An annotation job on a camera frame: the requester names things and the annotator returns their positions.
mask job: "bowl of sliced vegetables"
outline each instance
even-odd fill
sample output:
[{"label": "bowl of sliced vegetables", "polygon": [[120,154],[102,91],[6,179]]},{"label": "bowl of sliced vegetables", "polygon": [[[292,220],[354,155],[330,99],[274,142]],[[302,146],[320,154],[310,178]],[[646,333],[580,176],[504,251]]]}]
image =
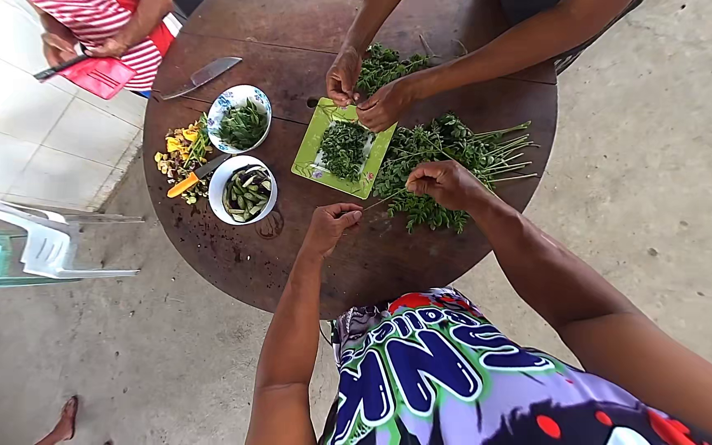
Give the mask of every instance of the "bowl of sliced vegetables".
[{"label": "bowl of sliced vegetables", "polygon": [[213,146],[237,155],[262,144],[271,128],[271,102],[259,88],[237,85],[219,94],[207,115]]},{"label": "bowl of sliced vegetables", "polygon": [[208,197],[213,213],[233,226],[265,218],[276,204],[276,179],[262,161],[252,156],[233,156],[211,177]]}]

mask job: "graphic print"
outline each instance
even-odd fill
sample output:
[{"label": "graphic print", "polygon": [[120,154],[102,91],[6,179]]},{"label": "graphic print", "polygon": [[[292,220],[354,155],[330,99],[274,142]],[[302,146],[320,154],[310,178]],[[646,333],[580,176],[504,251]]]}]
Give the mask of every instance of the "graphic print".
[{"label": "graphic print", "polygon": [[320,443],[712,445],[622,388],[521,348],[451,288],[353,308],[332,331],[340,388]]}]

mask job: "chopped leaves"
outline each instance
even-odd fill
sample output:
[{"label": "chopped leaves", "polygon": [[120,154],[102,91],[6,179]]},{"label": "chopped leaves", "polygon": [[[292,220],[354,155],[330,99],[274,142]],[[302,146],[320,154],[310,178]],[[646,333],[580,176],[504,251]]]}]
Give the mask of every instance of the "chopped leaves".
[{"label": "chopped leaves", "polygon": [[218,136],[230,146],[247,150],[260,141],[267,128],[268,115],[248,98],[246,105],[231,108],[224,115]]},{"label": "chopped leaves", "polygon": [[364,164],[364,146],[370,132],[350,121],[335,120],[321,140],[326,169],[337,177],[357,181]]}]

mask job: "kitchen knife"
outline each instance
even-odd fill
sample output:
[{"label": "kitchen knife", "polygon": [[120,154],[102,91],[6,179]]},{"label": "kitchen knife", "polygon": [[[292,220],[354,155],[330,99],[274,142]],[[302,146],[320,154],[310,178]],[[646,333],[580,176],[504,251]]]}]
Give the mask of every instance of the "kitchen knife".
[{"label": "kitchen knife", "polygon": [[162,94],[162,99],[172,99],[173,97],[182,96],[185,93],[189,93],[200,86],[210,82],[214,77],[222,74],[228,69],[235,66],[236,63],[241,62],[243,59],[240,57],[222,57],[216,59],[206,66],[201,68],[199,71],[192,74],[192,78],[186,82],[185,85],[181,86],[177,90],[169,94]]},{"label": "kitchen knife", "polygon": [[82,60],[86,60],[86,59],[89,59],[89,56],[87,56],[86,54],[76,56],[76,57],[72,58],[71,60],[68,60],[67,62],[62,62],[61,64],[59,64],[57,66],[52,66],[51,68],[42,70],[40,73],[37,73],[36,75],[34,75],[34,78],[39,81],[44,81],[47,78],[59,73],[61,70],[64,70],[68,66],[74,66],[76,63],[79,63]]},{"label": "kitchen knife", "polygon": [[188,175],[186,179],[182,180],[174,187],[170,188],[169,191],[166,192],[166,196],[169,198],[174,198],[179,196],[181,193],[185,192],[189,188],[194,187],[194,185],[198,183],[200,179],[210,174],[216,169],[216,167],[221,166],[222,162],[226,161],[231,156],[232,155],[219,155],[212,161],[209,161],[204,166],[194,170],[192,174]]}]

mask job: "white plastic chair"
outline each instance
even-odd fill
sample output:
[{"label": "white plastic chair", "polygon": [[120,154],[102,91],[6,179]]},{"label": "white plastic chair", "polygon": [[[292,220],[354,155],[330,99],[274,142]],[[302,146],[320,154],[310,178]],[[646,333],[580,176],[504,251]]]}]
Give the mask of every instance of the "white plastic chair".
[{"label": "white plastic chair", "polygon": [[[33,215],[26,211],[45,215]],[[0,200],[0,220],[26,230],[26,246],[21,254],[24,272],[49,278],[104,278],[134,276],[139,270],[76,270],[73,259],[80,224],[142,223],[143,218],[122,215],[60,215]]]}]

